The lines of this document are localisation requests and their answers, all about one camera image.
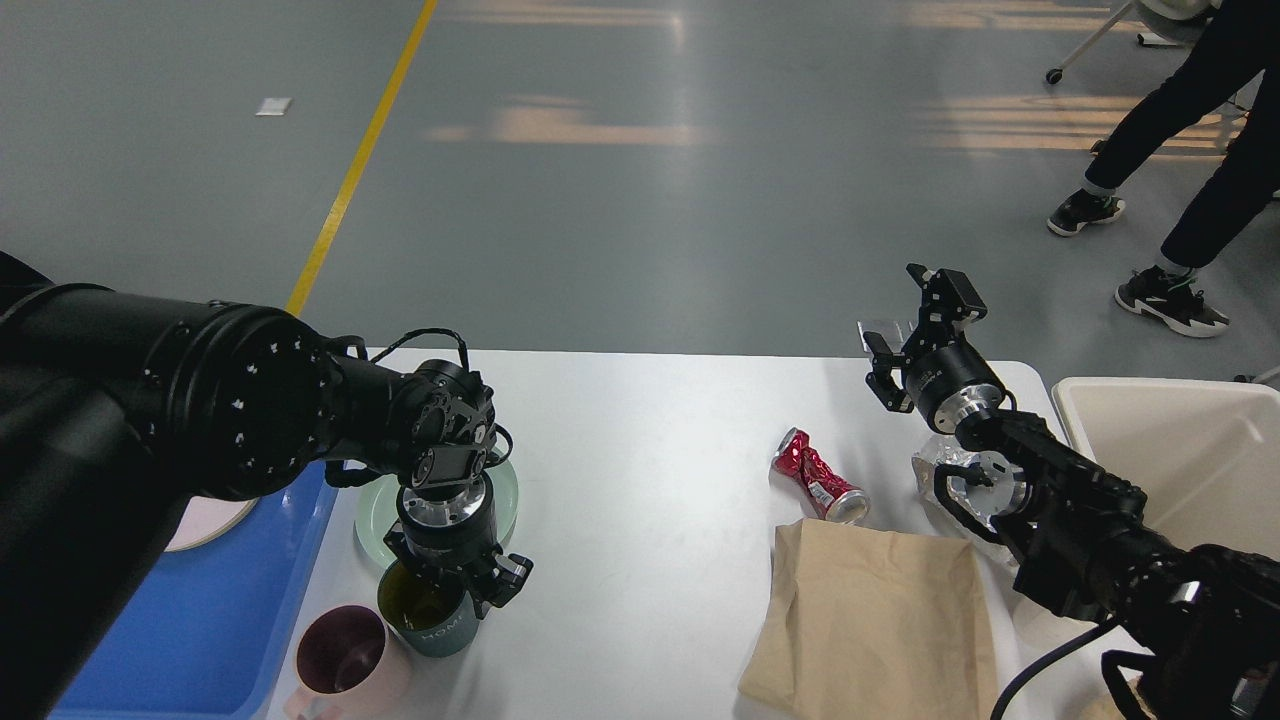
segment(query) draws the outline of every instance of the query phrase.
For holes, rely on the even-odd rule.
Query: green mug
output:
[[[480,628],[471,596],[457,575],[425,580],[398,560],[378,583],[378,611],[410,647],[428,657],[458,652]]]

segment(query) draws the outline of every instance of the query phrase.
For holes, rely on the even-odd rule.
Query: black robotic arm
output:
[[[1146,715],[1120,667],[1143,673],[1139,693],[1160,720],[1280,717],[1280,564],[1213,544],[1183,551],[1144,527],[1142,489],[1055,439],[1042,418],[1001,407],[1007,391],[965,338],[987,309],[964,273],[908,272],[922,290],[919,324],[902,352],[867,334],[868,384],[886,409],[918,407],[934,432],[1000,454],[1025,478],[1002,480],[1025,487],[987,524],[950,497],[954,486],[937,482],[943,506],[1012,551],[1018,592],[1057,615],[1111,618],[1152,651],[1103,655],[1125,717]],[[946,468],[969,487],[1001,482],[977,466]]]
[[[397,557],[457,575],[477,615],[509,601],[532,562],[495,539],[485,469],[506,432],[461,338],[460,355],[396,373],[280,310],[52,284],[0,254],[0,676],[24,679],[10,716],[52,708],[192,496],[261,497],[314,460],[339,487],[397,475]]]

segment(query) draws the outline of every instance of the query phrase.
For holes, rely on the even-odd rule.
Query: red soda can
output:
[[[809,433],[791,428],[773,456],[773,468],[800,483],[818,516],[831,523],[856,525],[870,510],[867,491],[850,484],[809,447]]]

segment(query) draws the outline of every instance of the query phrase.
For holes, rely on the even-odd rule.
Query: person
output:
[[[1151,268],[1116,288],[1115,301],[1162,320],[1188,337],[1215,337],[1230,320],[1192,292],[1196,273],[1280,190],[1280,1],[1225,0],[1187,61],[1125,115],[1089,168],[1082,188],[1048,218],[1071,237],[1111,223],[1125,210],[1120,184],[1166,140],[1199,122],[1244,83],[1263,73],[1244,129],[1222,164],[1187,206]]]

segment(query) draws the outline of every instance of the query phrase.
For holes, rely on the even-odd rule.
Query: black sneaker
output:
[[[1231,320],[1204,305],[1204,291],[1192,293],[1192,277],[1167,275],[1158,266],[1134,273],[1116,288],[1116,302],[1137,315],[1164,320],[1169,329],[1187,337],[1217,337]]]
[[[1114,223],[1121,213],[1124,213],[1124,200],[1115,196],[1098,197],[1084,190],[1076,190],[1048,217],[1048,229],[1055,234],[1071,237],[1084,225]]]

